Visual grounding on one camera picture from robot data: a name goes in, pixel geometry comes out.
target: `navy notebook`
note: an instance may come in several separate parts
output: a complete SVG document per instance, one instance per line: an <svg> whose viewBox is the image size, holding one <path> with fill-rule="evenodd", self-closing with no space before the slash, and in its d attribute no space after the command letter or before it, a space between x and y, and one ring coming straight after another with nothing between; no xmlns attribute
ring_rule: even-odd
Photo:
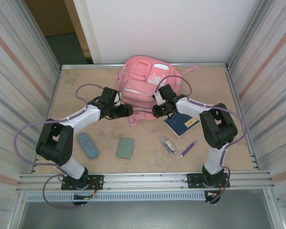
<svg viewBox="0 0 286 229"><path fill-rule="evenodd" d="M182 136L189 129L200 123L199 120L180 113L176 113L171 119L167 118L164 121L177 137Z"/></svg>

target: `backpack strap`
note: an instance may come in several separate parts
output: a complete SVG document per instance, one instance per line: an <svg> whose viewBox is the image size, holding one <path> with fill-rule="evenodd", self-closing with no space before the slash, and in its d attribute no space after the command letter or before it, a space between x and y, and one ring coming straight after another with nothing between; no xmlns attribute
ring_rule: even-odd
<svg viewBox="0 0 286 229"><path fill-rule="evenodd" d="M182 72L182 73L181 73L181 76L184 76L184 75L190 73L191 71L194 71L195 69L197 69L197 68L199 68L199 67L200 67L200 65L195 64L195 65L193 65L192 67L186 69L184 72Z"/></svg>
<svg viewBox="0 0 286 229"><path fill-rule="evenodd" d="M128 117L129 124L132 127L137 125L137 123L140 120L153 120L153 119L156 119L156 117L154 117L153 114L146 113L146 112L140 112L140 113L133 114L133 115Z"/></svg>
<svg viewBox="0 0 286 229"><path fill-rule="evenodd" d="M126 68L125 68L125 66L124 66L124 67L120 70L119 74L114 76L114 78L115 78L115 80L116 80L117 82L118 82L119 79L121 79L121 77L124 75L125 71L126 71Z"/></svg>

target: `yellow label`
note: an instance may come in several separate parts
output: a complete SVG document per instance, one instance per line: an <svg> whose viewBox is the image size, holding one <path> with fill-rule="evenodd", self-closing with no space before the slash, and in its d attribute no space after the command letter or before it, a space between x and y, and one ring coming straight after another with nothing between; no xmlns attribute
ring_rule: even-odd
<svg viewBox="0 0 286 229"><path fill-rule="evenodd" d="M184 125L186 125L186 127L190 127L191 125L193 125L195 122L197 122L197 119L195 118L191 118L189 121L187 121Z"/></svg>

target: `pink backpack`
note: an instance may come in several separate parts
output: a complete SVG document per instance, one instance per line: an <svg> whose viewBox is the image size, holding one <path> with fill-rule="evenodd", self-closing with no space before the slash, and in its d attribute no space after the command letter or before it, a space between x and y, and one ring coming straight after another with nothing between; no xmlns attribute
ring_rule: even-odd
<svg viewBox="0 0 286 229"><path fill-rule="evenodd" d="M198 67L194 65L182 75ZM152 108L157 101L152 96L159 82L168 75L181 76L176 68L168 63L146 56L134 56L126 62L119 75L115 76L118 82L117 91L122 94L121 101L133 106L133 115L129 117L131 126L135 126L143 119L155 119ZM165 79L160 87L170 84L172 89L179 94L181 81L180 78L170 77Z"/></svg>

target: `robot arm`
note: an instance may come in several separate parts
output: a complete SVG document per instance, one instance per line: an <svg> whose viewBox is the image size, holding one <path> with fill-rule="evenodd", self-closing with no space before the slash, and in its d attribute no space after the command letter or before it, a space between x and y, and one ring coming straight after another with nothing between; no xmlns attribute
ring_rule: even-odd
<svg viewBox="0 0 286 229"><path fill-rule="evenodd" d="M184 94L177 96L169 84L161 87L154 97L158 103L153 107L155 117L181 113L201 122L205 140L210 146L208 159L203 166L204 183L208 187L217 184L224 173L222 167L224 149L237 135L237 128L230 114L196 105L199 102L195 100L190 102ZM226 109L224 104L217 104L215 107Z"/></svg>
<svg viewBox="0 0 286 229"><path fill-rule="evenodd" d="M116 119L132 115L133 108L130 105L119 105L119 96L118 91L105 87L101 96L88 102L87 107L66 117L64 120L67 121L43 126L36 153L59 165L68 174L69 182L77 188L87 185L88 170L72 156L73 136L106 116L107 119Z"/></svg>

